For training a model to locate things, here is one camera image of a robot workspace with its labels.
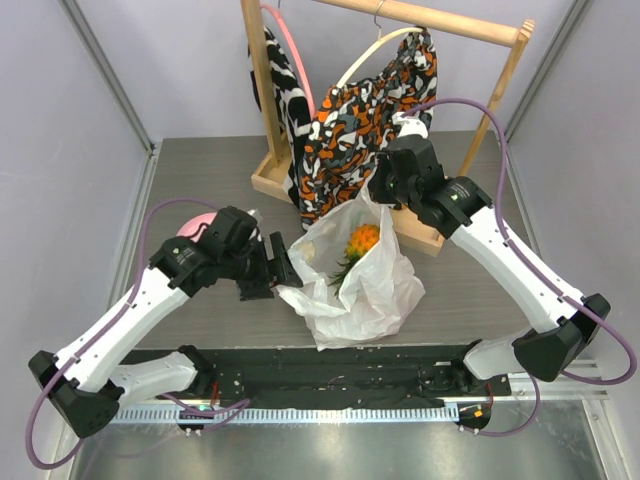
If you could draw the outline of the orange pineapple with green crown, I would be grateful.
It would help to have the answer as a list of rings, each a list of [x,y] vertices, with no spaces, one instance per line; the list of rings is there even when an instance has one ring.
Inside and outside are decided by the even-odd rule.
[[[378,243],[379,239],[380,227],[374,224],[358,226],[350,234],[343,258],[337,262],[339,270],[331,276],[330,286],[335,288],[335,296],[338,296],[339,289],[352,268]]]

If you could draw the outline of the white plastic bag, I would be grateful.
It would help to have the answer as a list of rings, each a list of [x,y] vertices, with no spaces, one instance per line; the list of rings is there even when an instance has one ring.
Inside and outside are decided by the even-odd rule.
[[[335,296],[331,276],[339,270],[350,234],[363,224],[378,225],[380,239]],[[425,295],[411,261],[400,251],[391,210],[373,202],[366,190],[314,223],[288,255],[303,286],[279,286],[277,291],[304,319],[320,351],[397,334]]]

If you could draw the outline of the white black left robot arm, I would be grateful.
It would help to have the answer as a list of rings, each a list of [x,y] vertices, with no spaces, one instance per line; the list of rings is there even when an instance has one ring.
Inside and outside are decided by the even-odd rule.
[[[300,288],[278,232],[263,237],[255,212],[225,207],[188,221],[150,257],[123,298],[91,328],[56,353],[28,363],[45,399],[80,439],[105,428],[131,405],[160,395],[205,397],[215,368],[184,345],[134,365],[125,357],[156,325],[219,280],[237,286],[243,301],[269,299],[277,286]]]

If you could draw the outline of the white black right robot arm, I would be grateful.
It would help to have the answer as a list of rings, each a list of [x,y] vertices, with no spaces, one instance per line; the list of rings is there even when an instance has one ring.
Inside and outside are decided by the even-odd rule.
[[[448,178],[432,142],[418,134],[393,140],[379,154],[368,183],[372,199],[403,205],[418,220],[466,251],[523,311],[529,330],[472,345],[451,371],[457,391],[472,395],[512,367],[554,381],[599,331],[610,303],[560,279],[521,239],[498,226],[490,197],[470,178]]]

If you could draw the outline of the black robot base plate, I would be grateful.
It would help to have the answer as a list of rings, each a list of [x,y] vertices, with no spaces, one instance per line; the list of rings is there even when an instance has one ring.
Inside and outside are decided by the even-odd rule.
[[[504,374],[474,380],[462,363],[464,345],[204,349],[214,375],[203,390],[178,387],[183,399],[217,399],[227,407],[248,399],[254,409],[345,410],[436,408],[447,397],[511,393]]]

